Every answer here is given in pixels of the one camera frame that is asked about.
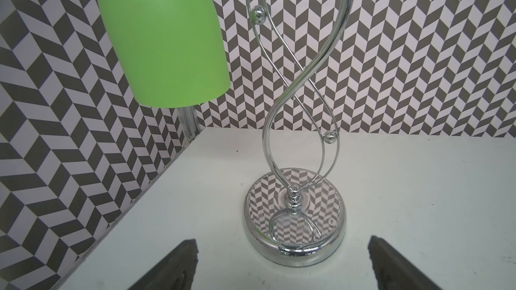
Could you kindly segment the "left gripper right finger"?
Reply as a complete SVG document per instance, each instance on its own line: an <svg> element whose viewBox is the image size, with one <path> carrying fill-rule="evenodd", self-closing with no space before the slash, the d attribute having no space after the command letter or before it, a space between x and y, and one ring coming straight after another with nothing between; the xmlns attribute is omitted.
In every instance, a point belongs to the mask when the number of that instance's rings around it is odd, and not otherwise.
<svg viewBox="0 0 516 290"><path fill-rule="evenodd" d="M379 289L441 290L383 238L371 236L368 251Z"/></svg>

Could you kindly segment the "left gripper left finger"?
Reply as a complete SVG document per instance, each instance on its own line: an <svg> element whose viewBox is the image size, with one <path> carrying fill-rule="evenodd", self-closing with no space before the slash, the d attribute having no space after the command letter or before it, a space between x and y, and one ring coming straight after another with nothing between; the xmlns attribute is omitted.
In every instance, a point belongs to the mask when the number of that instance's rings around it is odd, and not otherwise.
<svg viewBox="0 0 516 290"><path fill-rule="evenodd" d="M184 240L129 287L129 290L191 289L197 264L196 240Z"/></svg>

